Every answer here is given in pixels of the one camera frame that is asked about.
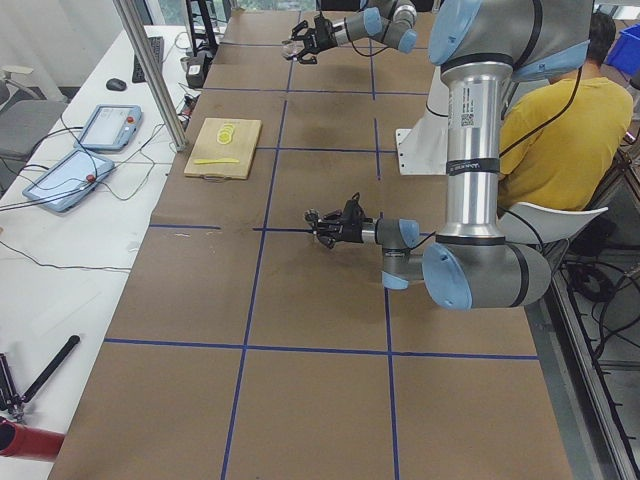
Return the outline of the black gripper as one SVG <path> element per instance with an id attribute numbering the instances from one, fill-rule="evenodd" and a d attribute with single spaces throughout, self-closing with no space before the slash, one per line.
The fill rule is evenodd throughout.
<path id="1" fill-rule="evenodd" d="M 376 242 L 376 220 L 366 215 L 359 200 L 360 193 L 356 192 L 346 202 L 343 210 L 334 210 L 324 215 L 319 212 L 319 226 L 312 230 L 312 234 L 322 245 L 333 249 L 338 242 L 342 241 Z"/>
<path id="2" fill-rule="evenodd" d="M 290 40 L 301 43 L 294 52 L 294 60 L 299 64 L 316 64 L 317 54 L 338 46 L 333 23 L 318 14 L 314 18 L 314 27 L 307 20 L 301 21 L 291 31 Z"/>

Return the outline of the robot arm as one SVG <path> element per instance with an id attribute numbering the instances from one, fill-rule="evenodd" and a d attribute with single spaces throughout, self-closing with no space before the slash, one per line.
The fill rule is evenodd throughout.
<path id="1" fill-rule="evenodd" d="M 531 247 L 497 226 L 501 89 L 508 80 L 540 80 L 585 60 L 589 1 L 447 1 L 429 39 L 430 61 L 448 90 L 446 221 L 422 255 L 413 220 L 369 218 L 356 199 L 305 219 L 327 247 L 375 243 L 382 281 L 401 290 L 423 281 L 433 301 L 469 310 L 527 305 L 547 290 L 551 271 Z"/>
<path id="2" fill-rule="evenodd" d="M 282 42 L 282 56 L 299 64 L 316 64 L 321 52 L 349 44 L 358 55 L 371 57 L 356 48 L 355 43 L 362 39 L 382 44 L 383 50 L 410 53 L 417 42 L 414 27 L 418 13 L 437 13 L 442 4 L 443 1 L 358 1 L 354 13 L 331 20 L 319 3 L 313 24 L 301 21 Z"/>

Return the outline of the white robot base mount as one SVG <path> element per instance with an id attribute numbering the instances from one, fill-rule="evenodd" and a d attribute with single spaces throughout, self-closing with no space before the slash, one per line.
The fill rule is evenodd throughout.
<path id="1" fill-rule="evenodd" d="M 396 130 L 401 175 L 445 175 L 447 161 L 449 89 L 435 67 L 425 112 L 411 129 Z"/>

